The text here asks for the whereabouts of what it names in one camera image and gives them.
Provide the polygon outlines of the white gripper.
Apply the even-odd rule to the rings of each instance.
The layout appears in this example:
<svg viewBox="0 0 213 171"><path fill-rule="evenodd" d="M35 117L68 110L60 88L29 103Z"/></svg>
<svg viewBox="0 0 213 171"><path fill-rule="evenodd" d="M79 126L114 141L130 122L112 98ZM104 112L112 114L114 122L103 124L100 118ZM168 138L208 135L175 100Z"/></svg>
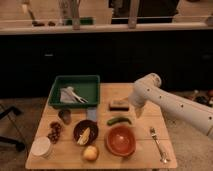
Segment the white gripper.
<svg viewBox="0 0 213 171"><path fill-rule="evenodd" d="M144 111L144 105L147 101L147 96L144 91L135 91L133 90L128 96L129 102L135 107L136 118L140 118Z"/></svg>

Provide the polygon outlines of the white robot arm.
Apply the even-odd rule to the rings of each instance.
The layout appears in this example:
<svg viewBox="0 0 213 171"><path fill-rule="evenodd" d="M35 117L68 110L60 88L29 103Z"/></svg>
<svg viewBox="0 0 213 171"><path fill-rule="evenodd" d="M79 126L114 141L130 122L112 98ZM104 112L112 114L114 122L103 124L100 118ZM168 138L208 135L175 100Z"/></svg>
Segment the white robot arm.
<svg viewBox="0 0 213 171"><path fill-rule="evenodd" d="M213 108L168 93L160 88L161 84L161 78L156 73L137 79L128 97L130 103L141 108L149 100L213 139Z"/></svg>

